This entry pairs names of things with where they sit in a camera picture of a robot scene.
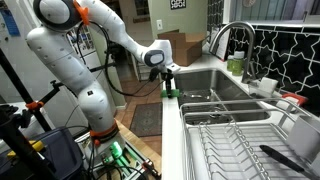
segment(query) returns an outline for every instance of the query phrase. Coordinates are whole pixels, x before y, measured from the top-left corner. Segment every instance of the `countertop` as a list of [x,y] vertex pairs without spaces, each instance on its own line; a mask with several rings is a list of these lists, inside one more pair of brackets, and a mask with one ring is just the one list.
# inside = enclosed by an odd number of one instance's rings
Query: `countertop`
[[[195,69],[216,68],[224,72],[230,79],[236,82],[244,91],[248,92],[248,85],[241,83],[242,76],[232,76],[227,71],[227,63],[222,62],[212,55],[203,55],[188,67],[181,67],[180,71],[188,71]],[[174,79],[172,80],[172,89],[175,89]],[[162,178],[163,180],[183,180],[184,179],[184,136],[183,123],[179,115],[179,107],[177,98],[163,98],[163,126],[162,126]],[[265,108],[274,108],[267,103],[262,105]],[[270,118],[259,121],[259,123],[276,123],[280,120],[282,114],[279,112],[271,112]]]

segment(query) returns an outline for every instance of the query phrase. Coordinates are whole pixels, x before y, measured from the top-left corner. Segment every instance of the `stainless steel sink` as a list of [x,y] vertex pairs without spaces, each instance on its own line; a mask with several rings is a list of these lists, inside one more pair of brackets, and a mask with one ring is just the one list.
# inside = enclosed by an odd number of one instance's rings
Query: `stainless steel sink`
[[[232,101],[251,99],[233,80],[229,79],[222,71],[217,69],[205,69],[187,71],[176,74],[176,88],[180,90],[178,98],[179,106],[184,103]],[[217,112],[235,110],[263,109],[258,103],[232,104],[232,105],[207,105],[198,107],[185,107],[182,111],[187,112]],[[231,120],[237,122],[255,121],[269,118],[268,113],[237,114],[232,116],[207,116],[186,118],[188,124],[200,122],[226,123]]]

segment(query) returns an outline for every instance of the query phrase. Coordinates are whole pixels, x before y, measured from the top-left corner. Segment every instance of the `dish rack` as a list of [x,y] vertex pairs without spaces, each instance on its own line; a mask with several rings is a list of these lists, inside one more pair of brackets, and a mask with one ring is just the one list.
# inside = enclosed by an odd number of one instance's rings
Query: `dish rack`
[[[270,101],[285,101],[290,105],[286,111],[274,108],[245,111],[193,112],[184,115],[182,113],[183,107],[190,106]],[[311,117],[308,112],[284,99],[270,98],[183,104],[180,108],[180,114],[184,124],[185,135],[185,179],[308,179],[304,175],[273,160],[259,147],[260,145],[268,145],[304,169],[307,169],[309,173],[314,174],[310,168],[310,163],[297,156],[290,146],[286,144],[287,133],[282,129],[282,126],[287,120],[295,122],[295,118],[288,113],[292,107],[297,108],[302,116]],[[189,125],[185,123],[185,119],[190,116],[194,118],[203,115],[232,115],[275,111],[283,114],[278,124],[243,124],[234,120],[228,124],[207,125],[206,123],[200,123],[199,125]]]

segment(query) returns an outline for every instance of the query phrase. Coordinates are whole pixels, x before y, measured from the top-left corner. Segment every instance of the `black and white tile backsplash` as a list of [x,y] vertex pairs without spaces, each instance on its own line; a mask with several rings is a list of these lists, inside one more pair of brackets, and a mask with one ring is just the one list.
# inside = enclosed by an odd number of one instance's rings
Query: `black and white tile backsplash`
[[[253,58],[258,77],[279,81],[279,90],[308,98],[304,108],[320,115],[320,28],[254,26]],[[228,55],[247,51],[244,29],[232,29]]]

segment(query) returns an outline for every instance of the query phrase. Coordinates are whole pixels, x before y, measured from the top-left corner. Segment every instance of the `black handle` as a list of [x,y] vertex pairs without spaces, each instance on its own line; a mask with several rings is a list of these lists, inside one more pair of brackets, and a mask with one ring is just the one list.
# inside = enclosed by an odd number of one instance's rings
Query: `black handle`
[[260,145],[260,148],[261,148],[261,150],[263,152],[268,154],[271,158],[273,158],[274,160],[278,161],[279,163],[281,163],[281,164],[283,164],[283,165],[285,165],[285,166],[297,171],[298,173],[304,172],[304,169],[302,167],[300,167],[295,162],[293,162],[290,159],[288,159],[283,154],[279,153],[277,150],[272,149],[271,147],[266,146],[266,145]]

